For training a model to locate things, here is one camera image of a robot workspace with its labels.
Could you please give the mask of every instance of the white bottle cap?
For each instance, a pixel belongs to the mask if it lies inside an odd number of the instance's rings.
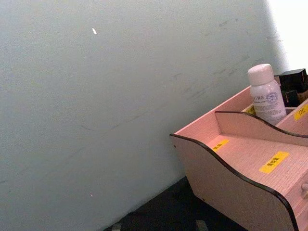
[[[273,81],[274,73],[270,64],[260,64],[248,70],[248,77],[252,86],[259,86]]]

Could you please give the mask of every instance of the yellow sticker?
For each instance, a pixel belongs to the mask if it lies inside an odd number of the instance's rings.
[[[256,115],[255,107],[252,105],[251,107],[247,108],[246,111],[249,114]]]
[[[263,165],[259,171],[264,173],[271,173],[282,160],[284,160],[289,154],[285,152],[277,152],[272,159],[270,159],[265,165]]]
[[[305,104],[294,114],[294,120],[297,121],[308,112],[308,104]]]
[[[225,145],[228,142],[229,142],[229,140],[223,140],[219,144],[217,144],[214,148],[212,148],[212,150],[217,151],[219,148],[221,148],[223,145]]]

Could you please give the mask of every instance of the drawer knob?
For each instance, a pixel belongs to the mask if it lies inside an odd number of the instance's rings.
[[[303,191],[308,191],[308,184],[307,183],[303,183],[302,184],[302,190]]]
[[[306,199],[308,195],[308,184],[307,183],[302,184],[302,190],[305,192],[304,199]]]

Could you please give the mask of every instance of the black edge trim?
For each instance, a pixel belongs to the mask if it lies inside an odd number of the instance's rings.
[[[267,126],[271,127],[272,129],[275,129],[279,132],[282,132],[284,134],[287,134],[287,135],[290,135],[290,136],[296,136],[296,137],[302,137],[302,138],[308,138],[308,135],[301,135],[301,134],[297,134],[297,133],[292,133],[292,132],[289,132],[289,131],[286,131],[286,130],[283,130],[281,128],[278,128],[272,124],[270,124],[269,122],[265,121],[264,119],[256,116],[256,115],[253,115],[253,114],[250,114],[250,113],[247,113],[247,112],[232,112],[232,111],[215,111],[215,113],[233,113],[233,114],[244,114],[244,115],[247,115],[247,116],[251,116],[257,120],[260,120],[262,123],[266,124]]]
[[[253,185],[255,187],[261,188],[261,189],[263,189],[263,190],[273,194],[274,196],[276,196],[283,203],[283,205],[286,207],[287,211],[289,212],[289,215],[290,215],[290,218],[291,218],[291,221],[292,221],[292,224],[293,224],[294,231],[299,231],[298,230],[298,226],[297,226],[297,222],[296,222],[296,219],[295,219],[295,215],[294,215],[294,212],[293,212],[293,209],[292,209],[290,203],[278,191],[276,191],[276,190],[274,190],[274,189],[272,189],[272,188],[270,188],[268,186],[265,186],[263,184],[260,184],[258,182],[255,182],[252,179],[249,179],[248,177],[244,176],[242,173],[238,172],[237,170],[232,168],[230,165],[228,165],[227,162],[225,162],[219,155],[216,154],[216,152],[214,152],[212,149],[210,149],[204,143],[202,143],[202,142],[200,142],[198,140],[192,139],[192,138],[188,138],[188,137],[180,136],[180,135],[176,135],[176,134],[170,134],[170,136],[177,137],[177,138],[180,138],[180,139],[183,139],[183,140],[187,140],[187,141],[191,141],[191,142],[194,142],[194,143],[200,145],[202,148],[204,148],[210,154],[212,154],[212,156],[214,156],[231,173],[233,173],[234,175],[236,175],[237,177],[239,177],[243,181],[246,181],[247,183],[249,183],[249,184],[251,184],[251,185]]]

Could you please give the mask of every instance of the bottle label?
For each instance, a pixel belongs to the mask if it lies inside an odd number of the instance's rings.
[[[275,125],[286,116],[283,101],[276,92],[253,96],[256,115]]]
[[[271,92],[270,94],[267,94],[266,101],[268,103],[275,103],[278,100],[278,95],[275,92]]]

